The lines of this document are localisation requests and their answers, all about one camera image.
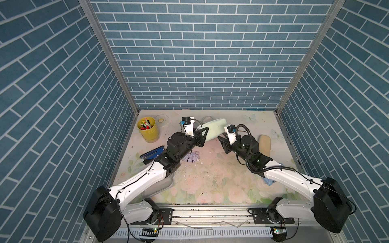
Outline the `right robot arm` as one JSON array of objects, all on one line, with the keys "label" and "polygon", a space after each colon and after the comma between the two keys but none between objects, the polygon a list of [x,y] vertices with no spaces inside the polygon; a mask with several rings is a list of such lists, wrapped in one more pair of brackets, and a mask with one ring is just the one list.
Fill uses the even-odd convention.
[{"label": "right robot arm", "polygon": [[283,184],[305,197],[305,200],[275,198],[266,210],[271,222],[306,219],[317,222],[329,232],[340,233],[349,215],[355,212],[356,206],[345,196],[336,180],[310,177],[272,160],[259,151],[258,143],[253,142],[249,135],[234,142],[225,135],[219,136],[218,140],[226,154],[233,152],[244,159],[251,173]]}]

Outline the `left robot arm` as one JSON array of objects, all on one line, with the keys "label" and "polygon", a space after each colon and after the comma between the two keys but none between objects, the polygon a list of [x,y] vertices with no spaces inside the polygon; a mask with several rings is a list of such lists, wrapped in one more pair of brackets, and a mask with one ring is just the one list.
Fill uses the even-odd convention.
[{"label": "left robot arm", "polygon": [[167,148],[144,170],[116,186],[99,186],[90,196],[83,219],[99,242],[108,240],[125,221],[153,222],[159,207],[149,198],[138,204],[130,202],[146,189],[168,178],[181,165],[181,160],[196,146],[203,147],[208,127],[193,135],[174,133],[167,140]]}]

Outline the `blue umbrella case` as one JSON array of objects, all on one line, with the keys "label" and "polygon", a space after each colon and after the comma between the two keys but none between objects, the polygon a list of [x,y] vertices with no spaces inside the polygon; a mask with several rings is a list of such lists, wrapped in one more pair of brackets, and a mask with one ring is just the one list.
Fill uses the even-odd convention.
[{"label": "blue umbrella case", "polygon": [[213,117],[211,117],[211,116],[206,116],[206,117],[204,117],[203,119],[202,119],[202,123],[208,123],[208,122],[211,122],[211,121],[213,121],[214,120],[214,118]]}]

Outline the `mint green umbrella case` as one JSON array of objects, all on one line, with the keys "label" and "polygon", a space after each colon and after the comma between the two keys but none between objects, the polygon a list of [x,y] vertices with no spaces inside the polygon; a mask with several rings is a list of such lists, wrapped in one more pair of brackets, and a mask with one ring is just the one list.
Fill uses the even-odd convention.
[{"label": "mint green umbrella case", "polygon": [[206,136],[206,142],[213,140],[220,136],[222,133],[225,132],[225,126],[227,125],[227,121],[224,118],[215,119],[212,121],[209,121],[203,125],[199,125],[197,129],[201,128],[209,128],[207,136]]}]

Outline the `beige umbrella case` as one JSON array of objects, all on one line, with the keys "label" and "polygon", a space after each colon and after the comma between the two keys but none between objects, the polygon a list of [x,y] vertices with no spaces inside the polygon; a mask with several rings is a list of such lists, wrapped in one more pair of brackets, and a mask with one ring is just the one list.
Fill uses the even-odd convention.
[{"label": "beige umbrella case", "polygon": [[267,135],[260,135],[259,140],[259,151],[267,156],[270,157],[270,152],[271,152],[271,139]]}]

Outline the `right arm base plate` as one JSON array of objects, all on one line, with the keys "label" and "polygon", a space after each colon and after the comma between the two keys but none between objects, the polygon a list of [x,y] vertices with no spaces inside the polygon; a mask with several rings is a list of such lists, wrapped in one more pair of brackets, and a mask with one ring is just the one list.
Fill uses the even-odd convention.
[{"label": "right arm base plate", "polygon": [[293,218],[283,218],[274,209],[249,208],[248,213],[252,216],[254,224],[294,224]]}]

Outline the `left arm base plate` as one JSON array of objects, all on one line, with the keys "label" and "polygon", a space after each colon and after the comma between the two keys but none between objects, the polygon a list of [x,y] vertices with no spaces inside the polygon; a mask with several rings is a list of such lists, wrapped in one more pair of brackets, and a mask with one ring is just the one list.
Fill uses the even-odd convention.
[{"label": "left arm base plate", "polygon": [[137,221],[131,225],[171,225],[174,210],[172,208],[162,208],[158,212],[154,211],[145,221]]}]

